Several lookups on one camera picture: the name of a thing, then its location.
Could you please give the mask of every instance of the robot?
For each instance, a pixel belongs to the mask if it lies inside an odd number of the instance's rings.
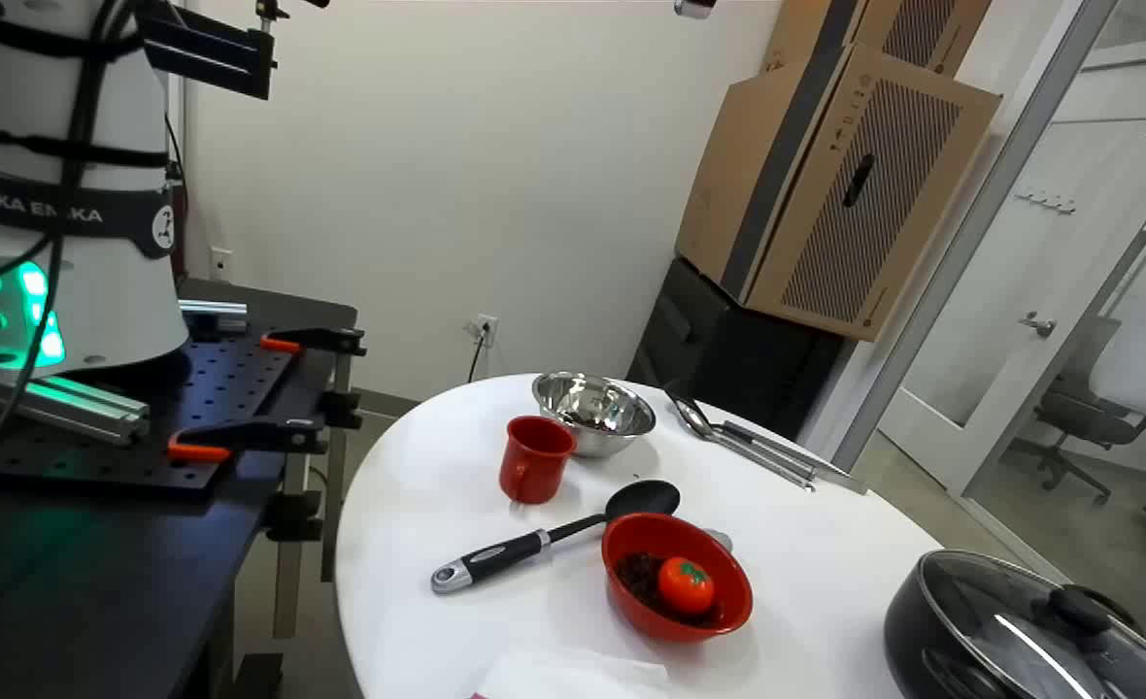
[[[283,12],[261,0],[256,17],[235,32],[168,0],[0,0],[0,376],[185,343],[163,75],[268,99]]]

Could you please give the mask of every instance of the red bowl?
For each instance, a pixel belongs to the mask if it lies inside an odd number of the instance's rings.
[[[619,563],[628,554],[694,559],[713,579],[713,592],[717,592],[711,621],[691,624],[691,621],[668,616],[668,612],[651,609],[646,599],[635,599],[619,579]],[[646,638],[672,641],[672,643],[699,643],[699,641],[734,634],[752,612],[748,575],[734,563],[734,554],[713,536],[691,527],[686,522],[659,518],[659,511],[619,518],[607,527],[603,563],[607,563],[607,584],[609,584],[612,605]]]

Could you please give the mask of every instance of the black pot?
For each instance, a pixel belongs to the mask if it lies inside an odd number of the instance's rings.
[[[1096,592],[932,550],[884,612],[906,699],[1146,699],[1146,638]]]

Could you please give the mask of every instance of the door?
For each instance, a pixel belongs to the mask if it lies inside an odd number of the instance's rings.
[[[1070,82],[883,416],[883,435],[953,492],[1007,443],[1146,225],[1146,51],[1104,53]]]

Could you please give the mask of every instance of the cardboard box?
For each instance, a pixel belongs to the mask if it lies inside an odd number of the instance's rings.
[[[991,0],[779,0],[765,70],[853,44],[955,75],[985,12]]]
[[[878,338],[999,99],[870,48],[840,82],[800,93],[779,66],[725,93],[701,150],[681,256],[748,311],[845,338]]]

